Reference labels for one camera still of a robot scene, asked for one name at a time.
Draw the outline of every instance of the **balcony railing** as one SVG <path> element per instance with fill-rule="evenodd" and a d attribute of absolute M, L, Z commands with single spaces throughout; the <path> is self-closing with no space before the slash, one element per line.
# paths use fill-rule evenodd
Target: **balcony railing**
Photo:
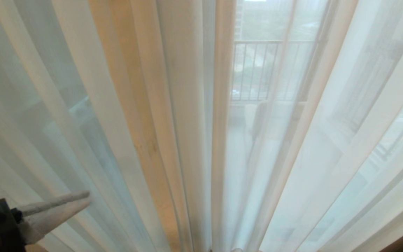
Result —
<path fill-rule="evenodd" d="M 310 69 L 316 41 L 289 41 L 285 67 L 278 84 L 277 100 L 293 100 L 305 89 L 305 75 Z M 269 98 L 270 82 L 278 70 L 282 41 L 235 41 L 233 102 L 258 102 Z"/>

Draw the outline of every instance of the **white curtain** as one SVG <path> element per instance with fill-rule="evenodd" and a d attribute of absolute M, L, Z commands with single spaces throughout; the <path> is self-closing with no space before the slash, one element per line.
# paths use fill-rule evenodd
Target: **white curtain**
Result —
<path fill-rule="evenodd" d="M 48 251 L 403 236 L 403 0 L 0 0 L 0 198 Z"/>

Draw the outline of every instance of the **metal railing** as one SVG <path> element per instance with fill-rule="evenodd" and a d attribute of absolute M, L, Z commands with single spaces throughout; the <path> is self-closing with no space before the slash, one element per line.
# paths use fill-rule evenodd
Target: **metal railing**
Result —
<path fill-rule="evenodd" d="M 282 41 L 235 41 L 231 100 L 261 101 L 269 98 L 270 82 L 274 78 L 282 51 Z M 280 86 L 276 99 L 296 99 L 304 76 L 310 68 L 316 41 L 289 41 Z"/>

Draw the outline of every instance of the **curtain fold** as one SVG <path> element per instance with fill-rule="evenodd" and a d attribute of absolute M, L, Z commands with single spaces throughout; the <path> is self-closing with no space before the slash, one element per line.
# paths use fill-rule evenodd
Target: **curtain fold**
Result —
<path fill-rule="evenodd" d="M 403 0 L 0 0 L 0 198 L 48 251 L 403 236 Z"/>

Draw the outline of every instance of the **sheer curtain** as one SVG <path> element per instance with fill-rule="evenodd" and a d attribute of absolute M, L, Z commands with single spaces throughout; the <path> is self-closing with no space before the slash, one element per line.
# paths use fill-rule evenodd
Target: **sheer curtain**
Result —
<path fill-rule="evenodd" d="M 48 251 L 403 236 L 403 0 L 0 0 L 0 198 Z"/>

